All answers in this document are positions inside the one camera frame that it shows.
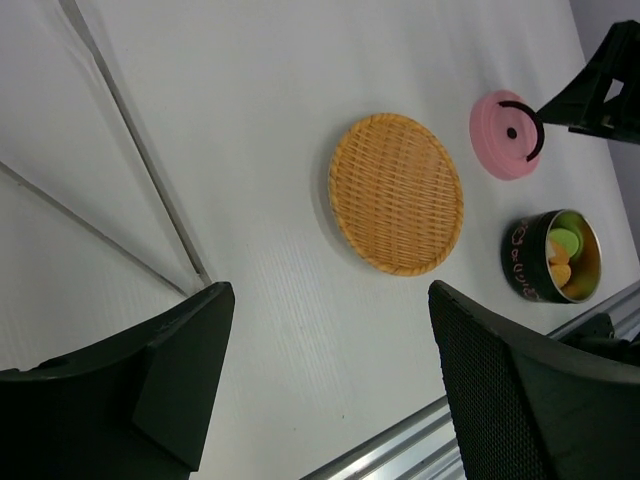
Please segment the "steel lunch box bowl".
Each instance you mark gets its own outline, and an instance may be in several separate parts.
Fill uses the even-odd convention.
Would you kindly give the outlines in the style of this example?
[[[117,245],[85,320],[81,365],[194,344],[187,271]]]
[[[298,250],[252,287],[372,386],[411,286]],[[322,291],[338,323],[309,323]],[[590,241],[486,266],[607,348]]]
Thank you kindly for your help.
[[[568,258],[566,283],[553,278],[553,230],[577,237],[577,251]],[[602,273],[598,238],[586,218],[575,210],[555,210],[512,222],[501,244],[501,263],[512,289],[534,302],[579,304],[596,292]]]

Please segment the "yellow round cracker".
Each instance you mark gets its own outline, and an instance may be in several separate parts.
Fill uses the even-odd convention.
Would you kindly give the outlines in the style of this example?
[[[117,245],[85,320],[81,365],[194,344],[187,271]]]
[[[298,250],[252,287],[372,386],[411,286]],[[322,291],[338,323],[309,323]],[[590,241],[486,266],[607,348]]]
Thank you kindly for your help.
[[[569,264],[549,264],[549,272],[554,286],[562,290],[571,279],[572,270]]]

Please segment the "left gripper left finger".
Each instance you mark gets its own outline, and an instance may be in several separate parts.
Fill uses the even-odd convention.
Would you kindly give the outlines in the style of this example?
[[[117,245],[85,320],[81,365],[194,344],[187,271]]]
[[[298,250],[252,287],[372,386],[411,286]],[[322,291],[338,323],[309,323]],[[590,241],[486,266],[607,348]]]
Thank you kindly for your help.
[[[5,479],[186,479],[201,465],[233,287],[29,370],[1,374]]]

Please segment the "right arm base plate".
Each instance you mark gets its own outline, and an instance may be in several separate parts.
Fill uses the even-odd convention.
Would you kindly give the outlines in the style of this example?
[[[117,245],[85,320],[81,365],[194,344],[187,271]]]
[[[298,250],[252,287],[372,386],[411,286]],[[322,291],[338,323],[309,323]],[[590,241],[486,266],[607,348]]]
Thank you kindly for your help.
[[[617,337],[607,313],[597,313],[559,341],[601,358],[639,366],[639,336],[633,340]]]

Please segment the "plain round biscuit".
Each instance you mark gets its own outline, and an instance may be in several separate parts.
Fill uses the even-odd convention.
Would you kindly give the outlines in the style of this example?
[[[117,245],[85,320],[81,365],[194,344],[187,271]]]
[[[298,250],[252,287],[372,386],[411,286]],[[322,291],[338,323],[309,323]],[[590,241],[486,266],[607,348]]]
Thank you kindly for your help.
[[[548,262],[551,265],[568,265],[570,262],[570,256],[564,249],[560,249],[559,251],[553,250],[548,255]]]

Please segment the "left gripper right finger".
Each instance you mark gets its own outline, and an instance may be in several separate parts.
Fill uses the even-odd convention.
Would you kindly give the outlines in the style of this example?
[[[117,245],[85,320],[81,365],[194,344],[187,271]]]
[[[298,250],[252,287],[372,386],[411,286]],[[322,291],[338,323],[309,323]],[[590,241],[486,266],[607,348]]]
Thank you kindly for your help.
[[[636,479],[639,342],[563,342],[443,281],[429,312],[469,479]]]

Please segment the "green sandwich cookie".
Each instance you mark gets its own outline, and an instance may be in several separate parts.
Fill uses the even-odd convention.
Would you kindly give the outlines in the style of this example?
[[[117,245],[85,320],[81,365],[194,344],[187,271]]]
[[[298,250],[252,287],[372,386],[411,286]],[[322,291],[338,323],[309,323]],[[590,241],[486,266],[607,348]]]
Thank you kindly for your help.
[[[570,262],[575,261],[584,247],[582,233],[582,218],[574,213],[559,214],[552,222],[546,236],[546,256],[553,251],[564,249],[570,256]]]

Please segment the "pink round lid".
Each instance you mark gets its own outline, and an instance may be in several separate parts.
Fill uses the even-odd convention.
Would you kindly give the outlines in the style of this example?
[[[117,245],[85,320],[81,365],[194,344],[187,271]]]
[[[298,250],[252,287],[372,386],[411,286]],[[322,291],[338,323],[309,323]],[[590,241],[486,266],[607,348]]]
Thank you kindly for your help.
[[[490,92],[474,104],[469,135],[480,164],[504,181],[533,173],[545,141],[537,113],[510,90]]]

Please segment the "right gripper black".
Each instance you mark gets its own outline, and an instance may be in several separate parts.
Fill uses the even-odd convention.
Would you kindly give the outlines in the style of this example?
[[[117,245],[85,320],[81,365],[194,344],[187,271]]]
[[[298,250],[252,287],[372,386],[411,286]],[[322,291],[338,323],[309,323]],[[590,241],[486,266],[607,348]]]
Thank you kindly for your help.
[[[572,133],[637,144],[639,23],[613,24],[585,67],[537,115]]]

